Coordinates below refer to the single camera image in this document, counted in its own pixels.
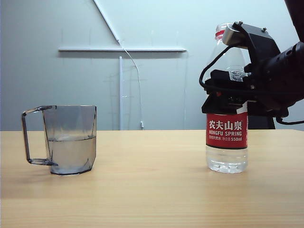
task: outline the table surface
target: table surface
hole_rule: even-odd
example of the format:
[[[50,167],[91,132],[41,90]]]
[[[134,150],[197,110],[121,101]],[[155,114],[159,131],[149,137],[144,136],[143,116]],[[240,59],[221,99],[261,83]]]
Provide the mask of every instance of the table surface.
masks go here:
[[[42,132],[29,132],[33,157]],[[245,172],[211,171],[205,131],[98,131],[92,171],[57,176],[1,132],[1,227],[304,227],[304,132],[249,130]]]

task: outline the white wall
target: white wall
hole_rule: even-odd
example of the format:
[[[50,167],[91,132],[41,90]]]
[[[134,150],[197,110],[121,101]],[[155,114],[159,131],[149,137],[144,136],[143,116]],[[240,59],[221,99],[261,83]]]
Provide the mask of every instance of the white wall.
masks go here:
[[[242,20],[267,27],[281,50],[298,41],[283,0],[98,2],[126,48],[188,50],[132,54],[142,80],[146,129],[205,127],[200,107],[206,95],[198,78],[215,45],[217,24]],[[60,46],[118,47],[92,0],[1,0],[1,29],[2,130],[20,130],[22,111],[48,104],[97,105],[98,129],[118,129],[119,56],[128,96],[124,128],[140,128],[137,74],[126,54],[57,51]],[[302,107],[292,108],[292,119],[302,118]],[[38,121],[29,124],[41,128]]]

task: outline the black cable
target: black cable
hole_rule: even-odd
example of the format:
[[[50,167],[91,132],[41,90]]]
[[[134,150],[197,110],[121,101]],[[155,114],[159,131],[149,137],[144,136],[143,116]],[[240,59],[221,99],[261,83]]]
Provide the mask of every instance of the black cable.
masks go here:
[[[295,121],[295,122],[284,122],[284,121],[283,121],[283,118],[281,118],[281,117],[276,117],[275,120],[276,120],[279,124],[284,124],[284,125],[304,124],[304,120],[303,120],[303,121]]]
[[[239,44],[234,44],[234,45],[230,45],[230,46],[228,46],[227,48],[225,48],[221,53],[219,53],[218,56],[215,57],[214,60],[212,60],[211,63],[209,63],[209,64],[203,69],[203,71],[201,72],[201,74],[200,74],[200,76],[199,76],[199,84],[200,84],[202,87],[204,87],[204,88],[206,88],[206,89],[209,87],[208,85],[206,85],[205,83],[203,83],[203,77],[204,77],[204,74],[206,73],[206,71],[207,71],[210,67],[212,67],[212,66],[218,61],[218,59],[221,58],[222,55],[225,54],[230,48],[234,48],[234,47],[236,47],[236,46],[238,46],[238,45],[239,45]]]
[[[213,90],[213,91],[221,91],[221,92],[230,92],[230,93],[242,93],[244,95],[304,95],[304,92],[270,92],[270,91],[256,91],[256,90],[238,90],[238,89],[228,89],[223,87],[217,87],[212,85],[207,85],[203,82],[203,77],[206,71],[212,67],[219,58],[222,57],[229,49],[239,46],[240,44],[234,44],[226,47],[219,55],[217,55],[211,63],[209,63],[201,72],[199,76],[199,84],[205,88],[206,90]]]

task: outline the bottle cap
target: bottle cap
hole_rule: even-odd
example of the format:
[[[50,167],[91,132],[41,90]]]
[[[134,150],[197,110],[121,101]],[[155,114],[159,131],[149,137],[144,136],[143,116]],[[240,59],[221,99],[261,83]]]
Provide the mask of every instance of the bottle cap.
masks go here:
[[[215,33],[215,39],[216,40],[219,40],[219,39],[223,38],[223,34],[224,34],[225,29],[228,25],[232,25],[232,23],[222,23],[222,24],[219,24],[217,26],[216,33]]]

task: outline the cup handle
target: cup handle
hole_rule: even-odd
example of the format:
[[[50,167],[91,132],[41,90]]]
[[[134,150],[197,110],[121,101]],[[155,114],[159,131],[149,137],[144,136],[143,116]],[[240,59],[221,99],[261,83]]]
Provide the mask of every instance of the cup handle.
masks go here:
[[[26,125],[26,121],[25,121],[25,117],[27,114],[29,113],[36,113],[39,111],[43,111],[43,110],[47,110],[52,108],[52,106],[40,106],[37,108],[33,108],[27,111],[24,111],[21,115],[21,120],[22,120],[22,129],[23,129],[23,138],[24,138],[24,145],[25,145],[25,154],[27,157],[27,160],[30,164],[33,165],[55,165],[58,166],[57,163],[51,162],[48,159],[42,159],[42,158],[30,158],[29,155],[29,140],[28,140],[28,131],[27,131],[27,125]]]

